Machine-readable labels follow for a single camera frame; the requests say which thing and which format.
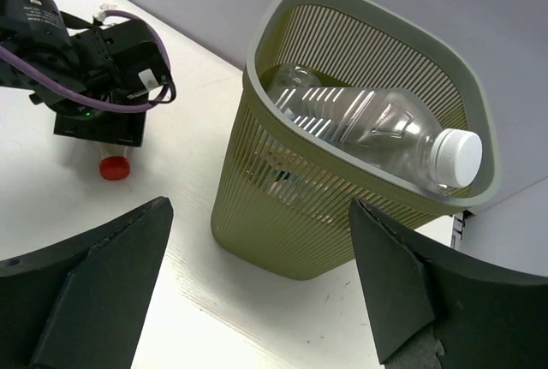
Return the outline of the clear bottle blue-white cap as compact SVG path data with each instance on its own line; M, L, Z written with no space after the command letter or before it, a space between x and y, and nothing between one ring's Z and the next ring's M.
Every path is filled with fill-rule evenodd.
M330 175L304 157L284 147L271 136L263 136L253 152L249 175L269 196L285 205L310 200L329 190Z

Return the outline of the clear bottle green orange label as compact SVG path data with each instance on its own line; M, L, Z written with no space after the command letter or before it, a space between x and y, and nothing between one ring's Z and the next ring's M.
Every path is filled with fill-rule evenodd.
M481 138L443 128L407 89L328 86L311 70L285 63L266 92L305 132L418 187L446 194L470 186L479 173Z

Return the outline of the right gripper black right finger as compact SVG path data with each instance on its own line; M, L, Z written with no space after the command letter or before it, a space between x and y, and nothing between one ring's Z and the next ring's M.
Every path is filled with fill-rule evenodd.
M547 280L434 241L355 200L350 232L387 368L544 368Z

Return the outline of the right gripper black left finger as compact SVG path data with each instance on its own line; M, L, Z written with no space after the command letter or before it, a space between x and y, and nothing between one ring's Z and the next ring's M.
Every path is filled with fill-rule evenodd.
M129 368L174 211L157 197L1 263L3 368Z

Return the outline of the clear bottle red cap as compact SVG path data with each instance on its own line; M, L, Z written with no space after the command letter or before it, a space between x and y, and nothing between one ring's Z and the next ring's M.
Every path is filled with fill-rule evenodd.
M128 160L128 146L99 143L97 147L100 161L99 174L106 181L120 181L130 175L131 167Z

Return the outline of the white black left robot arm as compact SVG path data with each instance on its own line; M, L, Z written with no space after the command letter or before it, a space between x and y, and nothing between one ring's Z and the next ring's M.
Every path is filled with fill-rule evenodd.
M53 0L1 0L1 85L52 110L54 134L119 146L141 146L147 111L176 99L148 23L117 9L85 21Z

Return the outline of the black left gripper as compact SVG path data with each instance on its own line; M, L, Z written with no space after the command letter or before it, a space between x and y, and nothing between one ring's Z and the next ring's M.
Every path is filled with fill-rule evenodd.
M122 112L69 106L58 112L53 134L120 146L141 146L146 113L128 113L129 106L168 104L174 81L158 39L144 21L91 28L71 38L80 57L83 95Z

